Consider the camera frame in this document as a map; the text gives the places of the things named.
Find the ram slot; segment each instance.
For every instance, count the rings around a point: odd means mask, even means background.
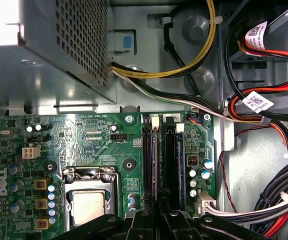
[[[178,161],[178,179],[180,192],[180,210],[185,210],[186,203],[186,173],[185,173],[185,140],[184,134],[177,135],[177,161]]]
[[[175,126],[173,124],[166,124],[164,151],[163,188],[167,188],[170,191],[171,197],[169,199],[169,203],[171,209],[178,210],[180,209],[180,192],[178,181],[179,171],[177,158],[177,137],[175,134]]]
[[[160,159],[159,159],[159,136],[158,130],[153,130],[151,136],[151,154],[153,163],[153,195],[157,201],[160,191]]]
[[[151,122],[149,116],[143,116],[142,143],[143,143],[143,184],[144,184],[144,209],[152,207],[153,194],[153,166],[151,153]]]

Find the cpu socket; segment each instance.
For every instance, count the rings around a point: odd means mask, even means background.
[[[113,167],[63,169],[65,231],[104,214],[119,214],[119,176]]]

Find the white connector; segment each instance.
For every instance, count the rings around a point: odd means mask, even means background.
[[[197,198],[197,212],[199,217],[205,215],[207,212],[206,204],[211,205],[212,207],[216,208],[216,200],[214,200],[206,191],[201,191],[198,194]]]
[[[152,122],[152,128],[158,130],[159,129],[159,117],[158,116],[152,116],[151,122]]]
[[[40,146],[23,147],[23,159],[35,159],[40,157]]]

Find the dell logo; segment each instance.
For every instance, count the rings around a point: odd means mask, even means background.
[[[0,196],[7,196],[7,168],[0,170]]]

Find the white wire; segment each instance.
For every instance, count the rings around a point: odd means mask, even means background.
[[[143,94],[145,94],[146,96],[149,96],[150,98],[156,98],[156,99],[160,99],[160,100],[167,100],[167,101],[170,101],[170,102],[175,102],[175,103],[181,103],[181,104],[186,104],[186,105],[190,105],[190,106],[193,106],[193,107],[196,107],[198,109],[201,109],[205,112],[208,112],[214,116],[217,116],[219,118],[222,118],[222,119],[225,119],[225,120],[228,120],[228,121],[234,121],[234,122],[237,122],[239,123],[240,121],[239,120],[235,120],[235,119],[231,119],[231,118],[228,118],[224,115],[221,115],[221,114],[218,114],[214,111],[212,111],[211,109],[201,105],[201,104],[198,104],[198,103],[195,103],[195,102],[191,102],[191,101],[186,101],[186,100],[178,100],[178,99],[172,99],[172,98],[167,98],[167,97],[161,97],[161,96],[155,96],[155,97],[152,97],[151,95],[149,95],[146,91],[144,91],[143,89],[141,89],[139,86],[137,86],[133,81],[131,81],[128,77],[126,76],[123,76],[121,74],[119,74],[118,72],[112,70],[113,74],[115,74],[116,76],[122,78],[123,80],[127,81],[128,83],[132,84],[135,88],[137,88],[140,92],[142,92]]]
[[[212,215],[216,215],[216,216],[220,216],[220,217],[233,217],[233,216],[238,217],[238,216],[242,216],[242,215],[246,215],[246,214],[264,213],[266,211],[274,210],[274,209],[280,208],[282,206],[288,205],[288,203],[285,201],[282,201],[281,203],[279,203],[275,206],[269,207],[269,208],[265,208],[265,209],[258,210],[258,211],[244,212],[244,213],[232,213],[232,212],[226,212],[226,211],[219,211],[219,210],[213,208],[208,203],[205,203],[205,205],[206,205],[207,211]]]

